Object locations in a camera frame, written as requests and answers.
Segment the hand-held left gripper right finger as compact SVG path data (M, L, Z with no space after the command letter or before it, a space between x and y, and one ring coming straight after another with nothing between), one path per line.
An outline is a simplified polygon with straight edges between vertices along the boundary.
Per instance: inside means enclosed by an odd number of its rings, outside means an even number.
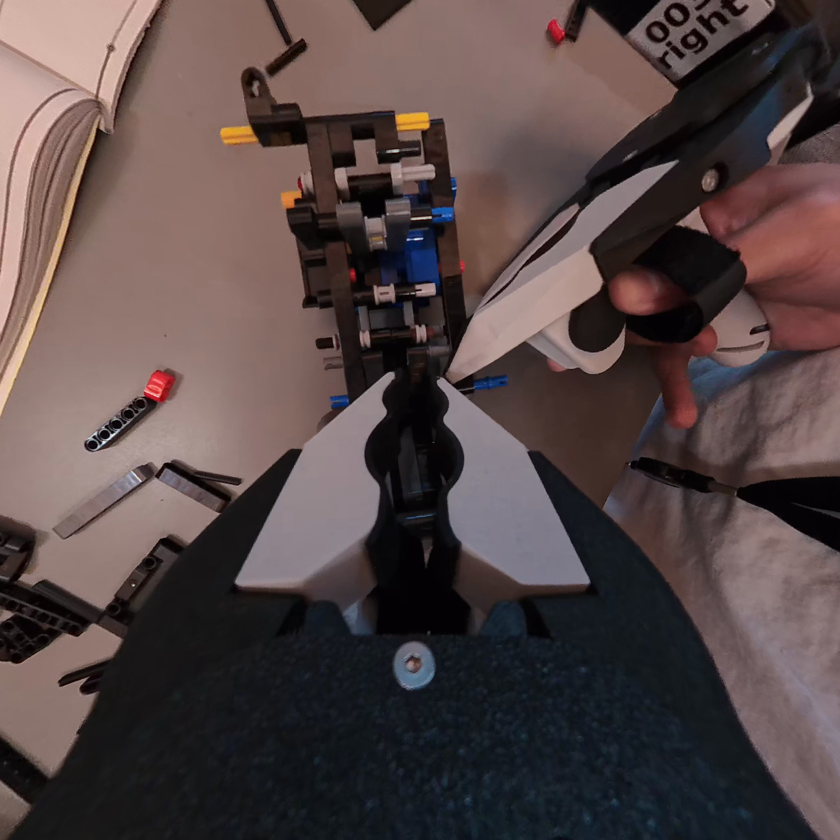
M467 634L500 602L578 595L590 577L527 448L445 380L428 386L437 493L429 630Z

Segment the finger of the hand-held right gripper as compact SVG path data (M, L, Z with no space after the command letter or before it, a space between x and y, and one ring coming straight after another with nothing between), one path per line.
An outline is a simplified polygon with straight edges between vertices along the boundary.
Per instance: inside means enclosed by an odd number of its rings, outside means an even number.
M485 296L482 307L488 307L497 298L523 285L534 277L527 266L534 261L546 269L574 255L587 251L627 209L637 203L668 172L677 161L650 166L623 182L610 187L590 202L572 202L559 210L517 252Z
M589 246L555 245L527 264L511 262L472 315L446 379L464 380L515 349L600 290Z

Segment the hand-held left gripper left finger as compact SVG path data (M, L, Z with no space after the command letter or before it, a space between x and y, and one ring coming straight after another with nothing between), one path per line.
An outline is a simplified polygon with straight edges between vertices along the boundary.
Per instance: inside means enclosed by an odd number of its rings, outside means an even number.
M405 373L386 374L305 444L239 590L330 602L352 633L375 632L385 591L422 567L422 538L397 517L388 479L410 393Z

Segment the lego truck chassis model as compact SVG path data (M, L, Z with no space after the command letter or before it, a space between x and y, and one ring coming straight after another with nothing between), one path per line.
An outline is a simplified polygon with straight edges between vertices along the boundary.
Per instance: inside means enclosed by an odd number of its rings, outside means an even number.
M384 375L404 374L413 397L408 453L389 469L396 519L429 537L444 473L425 405L426 381L445 373L468 317L445 123L427 113L306 117L272 95L267 71L240 78L248 126L222 129L226 145L304 147L308 168L282 197L297 244L303 306L331 310L348 405Z

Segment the black lego tile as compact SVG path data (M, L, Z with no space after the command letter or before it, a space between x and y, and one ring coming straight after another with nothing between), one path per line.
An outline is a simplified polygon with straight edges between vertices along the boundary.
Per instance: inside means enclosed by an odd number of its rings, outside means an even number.
M164 463L155 478L215 513L222 512L232 500L225 490L212 486L207 479L173 462Z

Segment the black lego panel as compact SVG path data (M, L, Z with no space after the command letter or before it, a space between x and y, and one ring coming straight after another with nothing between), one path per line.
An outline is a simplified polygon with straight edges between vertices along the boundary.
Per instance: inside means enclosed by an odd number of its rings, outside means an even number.
M125 637L140 609L151 597L165 572L178 559L184 544L173 537L159 539L131 571L100 614L96 625L113 635Z

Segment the black lego beam red bush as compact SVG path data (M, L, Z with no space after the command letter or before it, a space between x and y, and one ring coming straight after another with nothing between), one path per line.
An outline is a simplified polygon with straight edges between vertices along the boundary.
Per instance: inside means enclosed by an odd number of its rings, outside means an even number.
M176 382L176 374L162 370L154 371L140 395L135 396L88 436L83 445L85 451L97 453L124 438L168 400Z

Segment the grey lego beam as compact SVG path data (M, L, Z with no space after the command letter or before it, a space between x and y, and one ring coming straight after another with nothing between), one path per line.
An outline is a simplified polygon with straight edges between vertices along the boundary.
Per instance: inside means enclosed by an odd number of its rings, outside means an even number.
M76 510L67 515L52 528L52 532L59 539L68 539L79 531L100 519L111 508L120 504L137 489L152 480L156 467L152 463L138 465L109 486L101 490L96 496L85 501Z

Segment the thin black lego axle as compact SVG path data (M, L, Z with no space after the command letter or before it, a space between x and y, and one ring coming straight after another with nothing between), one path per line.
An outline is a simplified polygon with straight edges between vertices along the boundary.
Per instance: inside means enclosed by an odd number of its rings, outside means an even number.
M83 696L99 693L102 678L105 676L113 659L108 658L95 664L73 670L58 679L58 687L78 684L79 692Z

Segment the pile of black lego pieces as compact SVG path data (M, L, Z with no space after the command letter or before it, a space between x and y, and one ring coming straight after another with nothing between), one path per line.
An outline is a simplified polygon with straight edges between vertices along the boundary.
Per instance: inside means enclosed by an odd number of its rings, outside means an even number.
M51 581L30 584L24 573L35 557L36 532L1 517L1 660L18 665L58 637L80 636L102 612Z

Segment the dark blue square lego tile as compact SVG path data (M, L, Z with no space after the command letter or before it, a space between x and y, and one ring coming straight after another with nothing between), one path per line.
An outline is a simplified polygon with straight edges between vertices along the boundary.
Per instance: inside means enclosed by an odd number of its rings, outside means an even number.
M351 1L371 31L383 27L413 1Z

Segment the short black lego axle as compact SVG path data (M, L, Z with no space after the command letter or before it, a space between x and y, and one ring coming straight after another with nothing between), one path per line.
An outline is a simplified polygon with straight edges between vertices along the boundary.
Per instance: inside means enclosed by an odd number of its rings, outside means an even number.
M288 67L293 61L302 56L308 49L308 43L300 38L289 45L277 58L265 66L265 73L268 77L274 77Z

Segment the person's right hand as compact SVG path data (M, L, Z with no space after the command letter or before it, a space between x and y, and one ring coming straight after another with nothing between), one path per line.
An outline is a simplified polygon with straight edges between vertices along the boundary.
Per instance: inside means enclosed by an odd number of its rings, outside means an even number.
M709 234L740 253L747 286L770 327L771 348L824 351L839 345L838 164L777 164L715 196L700 208ZM647 317L678 306L684 293L666 276L635 267L608 287L613 306ZM688 365L718 346L711 325L692 341L655 344L653 370L666 422L688 429L698 417Z

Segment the open instruction booklet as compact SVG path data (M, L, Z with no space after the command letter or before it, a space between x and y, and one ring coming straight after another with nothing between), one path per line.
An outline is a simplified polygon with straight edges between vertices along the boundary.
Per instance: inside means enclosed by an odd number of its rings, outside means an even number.
M99 132L160 1L1 2L1 408L34 337Z

